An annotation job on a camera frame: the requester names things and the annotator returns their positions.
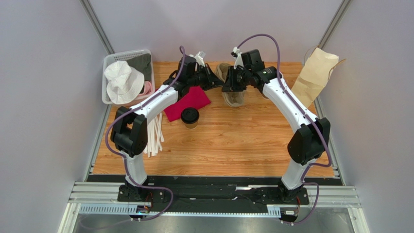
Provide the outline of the cardboard cup carrier stack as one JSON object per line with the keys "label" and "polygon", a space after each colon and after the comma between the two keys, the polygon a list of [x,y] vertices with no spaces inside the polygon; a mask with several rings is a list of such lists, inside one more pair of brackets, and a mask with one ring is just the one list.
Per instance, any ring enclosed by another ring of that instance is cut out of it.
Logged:
{"label": "cardboard cup carrier stack", "polygon": [[[214,74],[225,83],[228,75],[228,68],[233,65],[229,63],[219,63]],[[240,107],[244,105],[245,90],[242,92],[222,92],[225,103],[230,107]]]}

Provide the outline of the black cup lid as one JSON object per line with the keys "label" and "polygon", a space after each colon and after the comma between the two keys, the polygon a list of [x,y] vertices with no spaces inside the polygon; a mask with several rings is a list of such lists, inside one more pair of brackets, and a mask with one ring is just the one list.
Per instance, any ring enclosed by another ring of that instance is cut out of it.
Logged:
{"label": "black cup lid", "polygon": [[181,112],[181,120],[185,124],[194,124],[199,120],[200,114],[196,108],[188,107]]}

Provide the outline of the brown paper bag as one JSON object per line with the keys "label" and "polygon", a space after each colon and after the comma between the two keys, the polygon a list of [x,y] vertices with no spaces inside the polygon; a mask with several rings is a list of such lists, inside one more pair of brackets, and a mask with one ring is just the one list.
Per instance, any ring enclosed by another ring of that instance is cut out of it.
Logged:
{"label": "brown paper bag", "polygon": [[305,107],[310,107],[326,87],[334,69],[345,61],[316,46],[310,56],[305,57],[304,66],[292,87],[293,94]]}

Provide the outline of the brown paper coffee cup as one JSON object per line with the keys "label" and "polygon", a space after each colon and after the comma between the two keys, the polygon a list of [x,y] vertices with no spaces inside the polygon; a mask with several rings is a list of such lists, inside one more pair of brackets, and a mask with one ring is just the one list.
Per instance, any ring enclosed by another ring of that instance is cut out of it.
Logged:
{"label": "brown paper coffee cup", "polygon": [[193,129],[195,129],[195,128],[197,127],[198,122],[195,122],[195,123],[192,123],[192,124],[189,124],[189,123],[184,123],[184,125],[185,125],[185,127],[186,127],[187,129],[193,130]]}

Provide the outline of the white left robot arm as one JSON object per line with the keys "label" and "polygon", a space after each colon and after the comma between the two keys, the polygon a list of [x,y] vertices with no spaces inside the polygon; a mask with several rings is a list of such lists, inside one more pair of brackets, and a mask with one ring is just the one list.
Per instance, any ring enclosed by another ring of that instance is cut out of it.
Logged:
{"label": "white left robot arm", "polygon": [[179,61],[178,69],[147,100],[131,108],[117,109],[116,118],[107,130],[107,140],[115,144],[113,152],[122,157],[126,171],[119,200],[144,201],[152,189],[148,186],[143,162],[143,152],[148,144],[148,123],[181,100],[190,88],[198,86],[207,91],[223,85],[208,64],[201,65],[186,55]]}

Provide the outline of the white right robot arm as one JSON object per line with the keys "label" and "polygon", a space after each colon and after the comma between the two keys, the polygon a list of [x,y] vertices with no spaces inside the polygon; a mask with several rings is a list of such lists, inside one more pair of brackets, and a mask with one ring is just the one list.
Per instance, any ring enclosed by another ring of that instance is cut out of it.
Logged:
{"label": "white right robot arm", "polygon": [[265,66],[257,49],[241,52],[235,47],[231,54],[235,63],[228,68],[222,92],[256,88],[279,109],[293,131],[287,146],[291,160],[277,187],[277,197],[290,202],[302,189],[310,166],[326,151],[330,122],[309,111],[290,90],[279,68]]}

